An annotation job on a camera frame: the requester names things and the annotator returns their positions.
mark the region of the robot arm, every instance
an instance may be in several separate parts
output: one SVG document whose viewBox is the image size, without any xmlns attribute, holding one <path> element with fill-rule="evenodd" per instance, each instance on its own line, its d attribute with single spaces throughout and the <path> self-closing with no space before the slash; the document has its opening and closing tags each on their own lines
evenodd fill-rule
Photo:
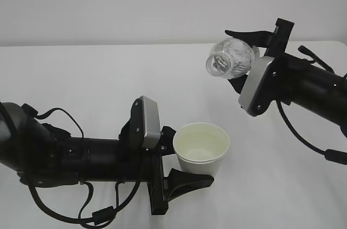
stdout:
<svg viewBox="0 0 347 229">
<path fill-rule="evenodd" d="M 141 182 L 147 183 L 152 215 L 163 215 L 169 201 L 192 190 L 209 187 L 214 181 L 209 175 L 175 169 L 164 177 L 162 157 L 174 154 L 175 130 L 168 126 L 160 130 L 157 104 L 145 96 L 134 101 L 130 119 L 119 139 L 84 138 L 81 129 L 82 137 L 71 137 L 65 130 L 36 120 L 48 117 L 55 110 L 64 111 L 54 108 L 39 116 L 27 104 L 20 107 L 14 103 L 0 103 L 0 163 L 16 171 L 20 182 L 28 185 L 39 208 L 57 220 L 85 228 L 105 227 L 131 201 Z M 92 187 L 88 181 L 136 183 L 123 203 L 116 208 L 111 206 L 96 211 L 90 218 L 59 215 L 43 204 L 36 191 L 36 187 L 79 182 Z"/>
<path fill-rule="evenodd" d="M 229 79 L 229 82 L 240 94 L 239 103 L 248 114 L 263 114 L 275 100 L 281 116 L 296 138 L 327 160 L 347 164 L 347 153 L 331 149 L 324 151 L 311 145 L 295 131 L 284 114 L 281 103 L 296 103 L 339 125 L 347 136 L 347 80 L 334 74 L 331 67 L 306 47 L 299 47 L 299 51 L 313 60 L 285 53 L 293 26 L 292 22 L 278 19 L 273 33 L 227 30 L 228 35 L 251 47 L 267 48 L 264 56 L 253 62 L 248 75 Z"/>
</svg>

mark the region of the cup rim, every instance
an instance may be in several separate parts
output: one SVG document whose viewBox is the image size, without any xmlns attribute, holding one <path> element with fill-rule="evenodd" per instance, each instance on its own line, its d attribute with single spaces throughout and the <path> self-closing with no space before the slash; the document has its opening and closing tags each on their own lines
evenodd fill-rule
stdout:
<svg viewBox="0 0 347 229">
<path fill-rule="evenodd" d="M 211 126 L 214 126 L 215 128 L 221 130 L 228 138 L 228 145 L 227 145 L 227 148 L 226 150 L 220 154 L 219 156 L 216 156 L 216 157 L 213 157 L 213 158 L 209 158 L 207 160 L 190 160 L 188 158 L 185 158 L 185 157 L 182 157 L 179 153 L 177 153 L 176 151 L 176 148 L 175 148 L 175 137 L 176 137 L 176 134 L 181 130 L 183 129 L 184 127 L 187 127 L 187 126 L 190 126 L 190 125 L 195 125 L 195 124 L 208 124 L 208 125 L 211 125 Z M 182 160 L 186 161 L 186 162 L 189 162 L 189 163 L 193 163 L 193 164 L 208 164 L 208 163 L 211 163 L 211 162 L 214 162 L 214 161 L 217 161 L 217 160 L 220 160 L 229 150 L 229 147 L 230 147 L 230 138 L 229 138 L 229 135 L 227 134 L 227 132 L 225 130 L 223 130 L 221 127 L 215 125 L 215 124 L 212 124 L 212 123 L 208 123 L 208 122 L 193 122 L 193 123 L 189 123 L 189 124 L 186 124 L 184 126 L 182 126 L 174 135 L 173 137 L 173 140 L 172 140 L 172 146 L 173 146 L 173 150 L 175 151 L 175 154 Z"/>
</svg>

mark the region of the white paper cup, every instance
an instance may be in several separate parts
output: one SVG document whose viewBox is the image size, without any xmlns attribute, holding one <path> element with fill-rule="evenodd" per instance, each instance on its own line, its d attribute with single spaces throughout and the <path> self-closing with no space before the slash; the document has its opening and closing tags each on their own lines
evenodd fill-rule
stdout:
<svg viewBox="0 0 347 229">
<path fill-rule="evenodd" d="M 216 175 L 230 146 L 228 134 L 209 123 L 191 123 L 173 137 L 173 148 L 185 172 Z"/>
</svg>

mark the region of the white table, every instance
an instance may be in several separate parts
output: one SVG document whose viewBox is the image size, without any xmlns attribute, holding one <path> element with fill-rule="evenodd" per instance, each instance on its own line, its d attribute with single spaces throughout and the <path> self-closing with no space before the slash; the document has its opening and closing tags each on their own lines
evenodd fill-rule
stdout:
<svg viewBox="0 0 347 229">
<path fill-rule="evenodd" d="M 347 47 L 339 42 L 304 44 L 336 70 L 347 72 Z M 325 161 L 290 133 L 272 104 L 262 116 L 248 116 L 229 82 L 211 77 L 205 60 L 212 44 L 150 46 L 1 47 L 1 101 L 28 103 L 44 112 L 69 111 L 87 137 L 117 138 L 141 95 L 159 106 L 161 125 L 178 129 L 211 122 L 227 131 L 230 151 L 212 187 L 169 203 L 165 216 L 150 216 L 146 184 L 110 228 L 346 228 L 347 167 Z M 347 151 L 339 127 L 292 105 L 293 125 L 323 149 Z M 80 136 L 62 113 L 48 120 Z M 176 156 L 164 157 L 165 173 L 179 169 Z M 12 170 L 0 166 L 1 227 L 79 228 L 42 213 Z M 113 183 L 95 183 L 84 216 L 114 204 Z M 124 199 L 133 184 L 120 186 Z M 86 186 L 39 189 L 43 201 L 76 217 Z"/>
</svg>

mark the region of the cable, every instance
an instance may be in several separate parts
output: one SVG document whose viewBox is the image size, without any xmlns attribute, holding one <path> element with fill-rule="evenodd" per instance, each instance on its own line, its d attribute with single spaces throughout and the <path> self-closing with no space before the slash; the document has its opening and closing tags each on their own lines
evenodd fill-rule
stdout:
<svg viewBox="0 0 347 229">
<path fill-rule="evenodd" d="M 81 131 L 81 135 L 82 135 L 82 140 L 84 139 L 85 135 L 83 133 L 83 130 L 81 128 L 81 126 L 77 123 L 77 121 L 75 121 L 75 119 L 64 109 L 62 108 L 53 108 L 53 109 L 50 109 L 49 111 L 45 112 L 44 114 L 42 115 L 36 115 L 35 118 L 36 119 L 46 119 L 48 118 L 53 112 L 55 111 L 62 111 L 64 112 L 67 116 L 69 116 L 69 118 L 76 124 L 76 126 L 78 127 L 78 129 Z"/>
<path fill-rule="evenodd" d="M 115 207 L 117 208 L 119 206 L 119 190 L 118 190 L 118 187 L 121 183 L 124 183 L 123 181 L 118 181 L 116 184 L 115 184 Z M 91 183 L 89 182 L 85 182 L 84 183 L 85 185 L 88 186 L 88 197 L 87 197 L 87 200 L 86 202 L 84 203 L 84 205 L 82 206 L 79 214 L 78 214 L 78 217 L 79 219 L 81 218 L 81 213 L 83 211 L 83 209 L 89 204 L 89 202 L 91 201 L 92 199 L 92 196 L 93 196 L 93 192 L 94 192 L 94 187 Z M 108 222 L 106 222 L 105 224 L 102 224 L 102 225 L 87 225 L 87 224 L 81 224 L 81 226 L 83 228 L 86 228 L 86 229 L 102 229 L 102 228 L 105 228 L 106 226 L 108 226 L 111 222 L 113 222 L 113 220 L 115 219 L 115 216 L 112 217 L 112 219 L 110 219 Z"/>
<path fill-rule="evenodd" d="M 113 215 L 110 217 L 109 221 L 107 221 L 106 223 L 102 224 L 102 225 L 87 225 L 87 223 L 81 223 L 81 226 L 86 228 L 86 229 L 102 229 L 102 228 L 105 228 L 106 226 L 108 226 L 110 223 L 113 222 L 113 220 L 115 219 L 115 216 L 117 215 L 117 213 L 119 211 L 121 211 L 123 208 L 125 208 L 129 203 L 130 201 L 134 198 L 137 190 L 139 189 L 139 186 L 141 184 L 141 179 L 142 179 L 142 176 L 143 176 L 143 172 L 144 172 L 144 160 L 142 159 L 140 161 L 140 175 L 139 177 L 137 178 L 137 181 L 135 182 L 135 185 L 134 187 L 132 188 L 130 194 L 128 195 L 128 197 L 124 200 L 123 203 L 121 203 L 120 205 L 119 204 L 119 192 L 118 192 L 118 186 L 119 184 L 123 183 L 123 181 L 119 181 L 115 184 L 115 192 L 116 192 L 116 207 L 115 209 L 113 210 Z"/>
<path fill-rule="evenodd" d="M 287 124 L 289 130 L 294 134 L 294 136 L 300 140 L 302 142 L 303 145 L 307 146 L 308 148 L 312 149 L 313 151 L 321 154 L 321 155 L 325 155 L 325 151 L 322 149 L 319 149 L 317 147 L 315 147 L 314 145 L 312 145 L 311 143 L 309 143 L 307 140 L 305 140 L 304 138 L 302 138 L 300 136 L 300 134 L 297 133 L 297 131 L 295 130 L 295 128 L 293 127 L 293 125 L 290 123 L 289 119 L 287 118 L 286 114 L 284 113 L 281 101 L 276 100 L 277 103 L 277 108 L 282 116 L 282 119 L 284 120 L 284 122 Z"/>
<path fill-rule="evenodd" d="M 334 70 L 326 63 L 324 62 L 321 58 L 319 58 L 318 56 L 316 56 L 314 54 L 313 51 L 309 50 L 307 47 L 305 46 L 299 46 L 298 48 L 299 52 L 311 57 L 314 62 L 316 62 L 317 64 L 319 64 L 320 66 L 322 66 L 325 70 L 327 70 L 328 72 L 334 73 Z"/>
<path fill-rule="evenodd" d="M 22 163 L 22 167 L 24 170 L 25 178 L 27 179 L 29 191 L 31 193 L 31 196 L 33 197 L 34 202 L 39 207 L 39 209 L 41 211 L 43 211 L 45 214 L 49 215 L 50 217 L 52 217 L 56 220 L 59 220 L 61 222 L 69 223 L 69 224 L 80 224 L 81 222 L 85 222 L 85 223 L 93 222 L 94 221 L 93 218 L 78 219 L 78 218 L 70 218 L 70 217 L 66 217 L 64 215 L 58 214 L 58 213 L 54 212 L 53 210 L 49 209 L 42 202 L 42 200 L 40 199 L 40 196 L 37 193 L 36 187 L 35 187 L 33 181 L 31 180 L 31 178 L 32 178 L 31 170 L 29 169 L 29 167 L 27 165 L 27 159 L 25 156 L 24 145 L 23 145 L 21 139 L 19 138 L 16 125 L 14 124 L 11 116 L 7 112 L 5 106 L 1 102 L 0 102 L 0 114 L 4 118 L 6 125 L 9 128 L 9 131 L 11 133 L 11 140 L 15 141 L 15 143 L 16 143 L 18 156 L 19 156 L 19 159 Z"/>
</svg>

